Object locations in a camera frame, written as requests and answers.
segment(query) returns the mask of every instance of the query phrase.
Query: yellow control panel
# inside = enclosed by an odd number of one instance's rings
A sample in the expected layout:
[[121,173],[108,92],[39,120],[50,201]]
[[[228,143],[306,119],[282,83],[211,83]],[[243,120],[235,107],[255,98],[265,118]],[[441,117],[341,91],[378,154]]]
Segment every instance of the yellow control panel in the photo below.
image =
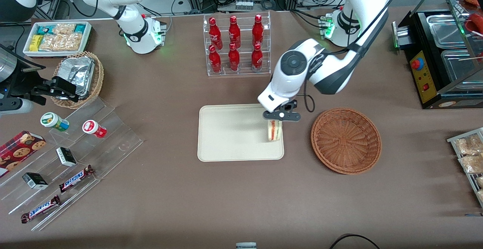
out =
[[421,101],[426,103],[431,100],[431,98],[435,97],[437,92],[428,65],[426,64],[426,58],[424,57],[423,51],[419,52],[411,62],[409,62],[409,65],[411,65],[412,74],[414,75],[414,80],[416,81]]

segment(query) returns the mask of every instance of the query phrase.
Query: beige tray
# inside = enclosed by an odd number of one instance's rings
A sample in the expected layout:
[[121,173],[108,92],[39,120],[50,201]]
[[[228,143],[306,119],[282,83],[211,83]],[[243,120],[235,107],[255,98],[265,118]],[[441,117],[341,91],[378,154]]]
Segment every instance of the beige tray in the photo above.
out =
[[201,161],[279,160],[283,134],[269,142],[260,104],[204,106],[200,109],[198,158]]

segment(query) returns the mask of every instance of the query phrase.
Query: blue package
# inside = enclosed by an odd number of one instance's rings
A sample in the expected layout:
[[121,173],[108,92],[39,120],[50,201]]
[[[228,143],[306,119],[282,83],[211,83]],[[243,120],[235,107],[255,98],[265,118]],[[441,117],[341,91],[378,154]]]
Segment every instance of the blue package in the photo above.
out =
[[74,32],[84,33],[84,29],[86,29],[86,25],[76,25]]
[[38,35],[45,35],[45,34],[54,34],[55,26],[40,26],[38,28],[37,34]]

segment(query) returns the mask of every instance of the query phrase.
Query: cookie box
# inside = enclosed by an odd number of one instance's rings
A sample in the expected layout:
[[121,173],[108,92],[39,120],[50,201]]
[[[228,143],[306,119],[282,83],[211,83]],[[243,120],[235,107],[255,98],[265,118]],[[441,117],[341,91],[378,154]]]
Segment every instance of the cookie box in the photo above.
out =
[[[30,51],[30,44],[32,42],[32,39],[34,36],[38,33],[38,30],[41,27],[45,26],[50,26],[50,25],[55,25],[57,23],[68,23],[68,24],[76,24],[76,25],[85,25],[85,29],[83,30],[82,34],[82,39],[81,39],[81,44],[79,46],[79,49],[77,51]],[[66,56],[71,56],[77,53],[82,53],[88,44],[89,40],[89,35],[90,31],[92,29],[91,24],[89,24],[86,21],[55,21],[55,22],[38,22],[32,25],[31,32],[29,34],[29,37],[27,38],[27,41],[24,46],[23,53],[26,56],[29,56],[31,58],[62,58]]]
[[0,177],[13,170],[22,161],[44,147],[45,144],[43,137],[22,131],[0,146]]

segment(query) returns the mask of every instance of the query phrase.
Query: snickers bar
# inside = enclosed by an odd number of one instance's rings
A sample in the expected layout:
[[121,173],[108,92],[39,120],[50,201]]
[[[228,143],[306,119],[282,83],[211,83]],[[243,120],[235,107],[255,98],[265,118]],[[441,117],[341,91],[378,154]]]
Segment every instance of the snickers bar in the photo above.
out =
[[65,192],[66,190],[72,188],[75,186],[77,183],[79,183],[81,180],[86,178],[88,175],[94,172],[94,169],[92,169],[91,165],[87,166],[84,168],[81,172],[79,172],[77,175],[74,175],[71,177],[69,180],[67,180],[64,184],[59,185],[60,187],[60,192]]
[[52,200],[45,202],[42,206],[34,209],[33,211],[30,211],[29,213],[24,213],[22,215],[22,223],[28,223],[30,220],[32,220],[35,216],[44,213],[47,211],[47,209],[50,209],[53,206],[60,206],[60,198],[58,195],[54,196]]

